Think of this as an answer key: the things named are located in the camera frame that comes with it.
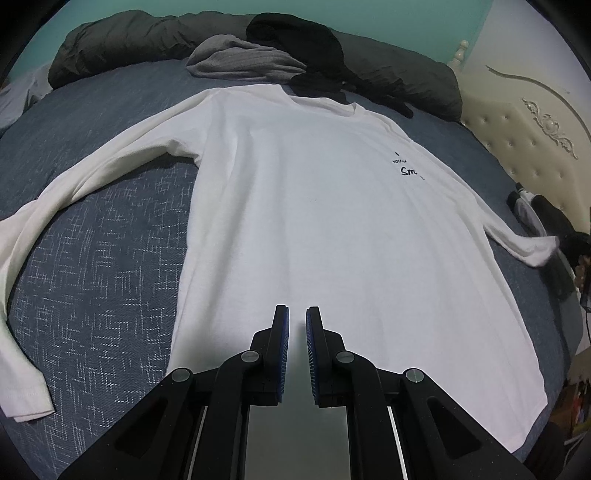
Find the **headboard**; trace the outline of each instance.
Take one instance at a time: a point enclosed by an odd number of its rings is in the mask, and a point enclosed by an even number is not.
[[[462,93],[462,124],[511,178],[589,232],[591,132],[585,119],[555,88],[519,68],[487,65],[482,73],[463,74],[466,47],[462,42],[448,63]]]

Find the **gray towel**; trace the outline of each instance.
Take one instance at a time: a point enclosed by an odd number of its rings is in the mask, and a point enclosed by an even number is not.
[[[240,40],[234,35],[208,38],[195,48],[186,65],[195,77],[277,83],[286,83],[306,68],[284,51]]]

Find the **patterned bedspread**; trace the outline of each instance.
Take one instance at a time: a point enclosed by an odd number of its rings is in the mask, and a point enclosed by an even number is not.
[[[57,89],[0,138],[0,219],[125,128],[201,90],[230,85],[240,83],[193,78],[172,60]],[[350,99],[397,121],[524,233],[504,203],[511,179],[468,130],[420,111],[408,120],[355,95]],[[164,155],[62,210],[27,259],[8,322],[45,375],[56,413],[3,423],[42,480],[55,479],[164,376],[196,175],[191,161]],[[565,320],[540,272],[496,244],[493,250],[538,352],[552,405],[570,362],[567,343],[575,340],[565,338]]]

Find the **shirt sleeve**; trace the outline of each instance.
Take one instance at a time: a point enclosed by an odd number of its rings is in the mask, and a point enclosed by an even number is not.
[[[0,222],[0,407],[26,421],[54,411],[43,374],[20,350],[8,325],[8,296],[27,255],[62,208],[133,169],[169,153],[199,161],[211,124],[206,90],[128,128],[61,173],[33,200]]]
[[[487,235],[513,257],[530,267],[541,267],[546,264],[558,248],[558,238],[517,235],[458,174],[429,150],[416,142],[411,142],[414,149],[425,159],[430,180],[437,182],[445,194],[460,202],[463,208],[473,210],[476,220],[482,224]]]

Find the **teal wall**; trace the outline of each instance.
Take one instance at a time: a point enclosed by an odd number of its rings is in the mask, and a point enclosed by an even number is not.
[[[66,34],[81,23],[124,10],[182,15],[280,12],[371,37],[447,62],[461,40],[473,45],[492,0],[70,0],[37,32],[12,68],[12,78],[52,61]]]

